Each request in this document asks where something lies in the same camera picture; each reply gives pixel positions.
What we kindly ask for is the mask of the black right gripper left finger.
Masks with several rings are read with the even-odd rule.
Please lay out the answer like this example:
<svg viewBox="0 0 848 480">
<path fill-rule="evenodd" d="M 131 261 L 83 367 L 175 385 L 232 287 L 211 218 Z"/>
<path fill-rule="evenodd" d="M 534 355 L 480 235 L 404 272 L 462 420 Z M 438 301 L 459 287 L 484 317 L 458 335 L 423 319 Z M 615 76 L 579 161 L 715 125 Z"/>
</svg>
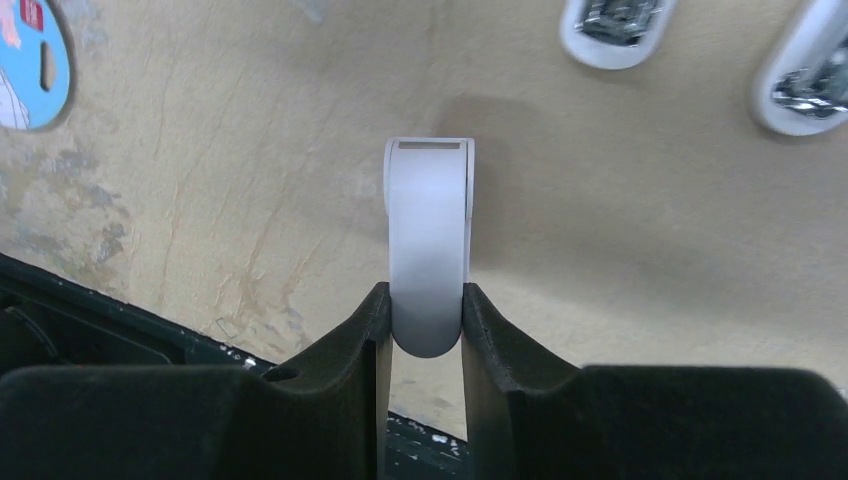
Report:
<svg viewBox="0 0 848 480">
<path fill-rule="evenodd" d="M 5 479 L 381 479 L 389 288 L 264 373 L 38 366 L 1 380 Z"/>
</svg>

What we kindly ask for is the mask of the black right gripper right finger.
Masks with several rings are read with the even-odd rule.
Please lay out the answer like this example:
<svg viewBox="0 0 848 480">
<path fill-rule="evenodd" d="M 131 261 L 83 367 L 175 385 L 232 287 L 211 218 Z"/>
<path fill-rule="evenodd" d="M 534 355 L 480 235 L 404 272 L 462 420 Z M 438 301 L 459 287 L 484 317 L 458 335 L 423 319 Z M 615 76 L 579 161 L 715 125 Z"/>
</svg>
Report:
<svg viewBox="0 0 848 480">
<path fill-rule="evenodd" d="M 476 479 L 843 479 L 847 403 L 790 368 L 575 366 L 473 283 L 462 368 Z"/>
</svg>

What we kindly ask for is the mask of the long white stapler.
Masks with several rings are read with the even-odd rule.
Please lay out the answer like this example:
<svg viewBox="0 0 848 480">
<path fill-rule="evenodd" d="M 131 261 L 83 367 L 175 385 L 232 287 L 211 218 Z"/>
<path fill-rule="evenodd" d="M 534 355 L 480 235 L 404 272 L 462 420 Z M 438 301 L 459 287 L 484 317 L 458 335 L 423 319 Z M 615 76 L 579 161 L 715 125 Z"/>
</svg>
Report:
<svg viewBox="0 0 848 480">
<path fill-rule="evenodd" d="M 750 91 L 763 127 L 803 137 L 847 122 L 847 3 L 806 1 L 770 48 Z"/>
</svg>

